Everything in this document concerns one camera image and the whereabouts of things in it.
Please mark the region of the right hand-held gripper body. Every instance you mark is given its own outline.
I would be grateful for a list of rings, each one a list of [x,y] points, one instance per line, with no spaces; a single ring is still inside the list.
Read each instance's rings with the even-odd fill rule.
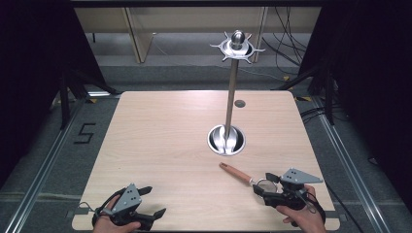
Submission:
[[[290,168],[284,175],[279,177],[280,181],[278,183],[281,185],[282,191],[265,191],[261,198],[266,206],[273,208],[287,206],[293,210],[301,210],[308,204],[309,199],[305,185],[324,181],[295,168]]]

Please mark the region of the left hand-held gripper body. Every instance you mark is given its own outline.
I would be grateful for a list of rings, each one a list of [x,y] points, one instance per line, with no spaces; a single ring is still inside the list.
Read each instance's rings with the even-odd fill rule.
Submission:
[[[149,231],[153,226],[153,216],[138,214],[136,209],[142,203],[142,198],[134,183],[131,183],[121,193],[119,199],[108,212],[113,224],[123,226],[131,222],[140,222],[139,230]]]

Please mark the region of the wooden-handled metal strainer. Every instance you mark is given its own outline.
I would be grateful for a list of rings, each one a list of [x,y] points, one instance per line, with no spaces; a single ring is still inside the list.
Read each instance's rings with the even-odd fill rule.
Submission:
[[[225,170],[228,174],[233,176],[234,178],[238,179],[239,181],[248,184],[249,186],[256,185],[260,188],[262,188],[265,191],[269,192],[277,192],[278,191],[278,186],[272,181],[269,181],[268,179],[259,179],[259,180],[254,180],[251,176],[247,175],[246,173],[238,170],[237,168],[228,165],[226,163],[221,162],[219,166]]]

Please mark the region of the person's right hand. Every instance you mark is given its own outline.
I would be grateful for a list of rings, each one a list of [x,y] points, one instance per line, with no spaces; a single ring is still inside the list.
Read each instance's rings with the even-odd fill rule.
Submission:
[[[277,206],[276,210],[285,216],[283,223],[295,222],[304,233],[326,233],[325,223],[319,210],[315,188],[305,185],[309,204],[301,210],[293,210],[287,206]]]

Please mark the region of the person's left hand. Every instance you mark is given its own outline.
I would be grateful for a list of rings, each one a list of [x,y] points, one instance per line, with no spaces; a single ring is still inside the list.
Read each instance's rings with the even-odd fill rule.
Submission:
[[[132,233],[141,227],[140,222],[131,222],[123,226],[112,223],[107,215],[102,215],[95,222],[92,233]]]

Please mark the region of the metal utensil rack stand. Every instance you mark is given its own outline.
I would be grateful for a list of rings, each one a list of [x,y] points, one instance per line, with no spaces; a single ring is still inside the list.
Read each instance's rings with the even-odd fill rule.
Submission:
[[[214,126],[208,133],[209,148],[221,156],[232,156],[239,153],[246,144],[244,133],[232,124],[235,91],[238,77],[239,62],[251,63],[250,57],[261,50],[256,49],[250,42],[251,36],[236,30],[219,45],[213,45],[223,54],[223,61],[230,60],[230,76],[228,83],[227,103],[224,124]]]

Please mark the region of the black tripod stand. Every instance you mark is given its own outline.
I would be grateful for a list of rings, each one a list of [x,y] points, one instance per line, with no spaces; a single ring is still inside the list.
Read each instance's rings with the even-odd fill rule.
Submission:
[[[110,95],[121,94],[121,91],[108,86],[104,81],[99,81],[80,70],[67,69],[63,71],[59,79],[59,95],[62,112],[61,129],[64,129],[68,125],[71,118],[68,90],[71,90],[76,99],[86,99],[88,97],[88,92],[85,88],[86,84],[94,85],[108,92]]]
[[[299,74],[295,79],[289,82],[285,82],[280,87],[276,87],[276,90],[288,90],[291,87],[311,78],[312,82],[309,84],[308,91],[311,94],[319,94],[322,90],[325,91],[325,110],[326,119],[333,125],[334,119],[332,115],[332,105],[333,105],[333,77],[331,69],[325,65],[315,65],[313,68]]]

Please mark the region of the black curtain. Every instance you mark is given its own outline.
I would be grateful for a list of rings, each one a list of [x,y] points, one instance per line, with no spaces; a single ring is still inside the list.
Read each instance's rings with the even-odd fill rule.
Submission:
[[[60,79],[104,83],[70,0],[0,0],[0,187],[27,154]]]
[[[338,96],[412,211],[412,0],[325,0],[299,72],[325,62]]]

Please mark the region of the beige wooden desk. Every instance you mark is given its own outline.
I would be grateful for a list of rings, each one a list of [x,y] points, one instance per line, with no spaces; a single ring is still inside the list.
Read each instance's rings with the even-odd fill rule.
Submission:
[[[146,61],[154,33],[230,33],[236,29],[261,45],[265,33],[310,33],[319,7],[119,7],[76,8],[85,33],[127,33],[136,61]]]

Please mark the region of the aluminium floor rail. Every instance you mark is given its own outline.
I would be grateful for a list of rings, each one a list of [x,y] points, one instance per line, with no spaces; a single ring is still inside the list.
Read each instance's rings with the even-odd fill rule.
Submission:
[[[361,173],[357,169],[354,161],[348,153],[341,137],[338,134],[335,126],[331,123],[332,115],[321,115],[321,123],[335,149],[339,160],[346,171],[346,174],[351,182],[355,193],[360,199],[366,215],[368,216],[372,227],[376,233],[393,233],[389,223],[385,220],[384,215],[375,202],[371,192],[367,188],[365,182],[361,179]]]
[[[48,153],[42,160],[42,164],[36,172],[30,186],[22,194],[19,199],[16,211],[10,218],[4,233],[20,233],[24,223],[32,211],[38,195],[43,188],[45,181],[47,180],[52,167],[58,158],[63,145],[67,139],[72,124],[79,113],[79,110],[84,105],[84,100],[77,100],[74,102],[72,108],[69,110],[69,117],[66,121],[62,121],[62,126],[59,127],[58,134],[54,138]]]

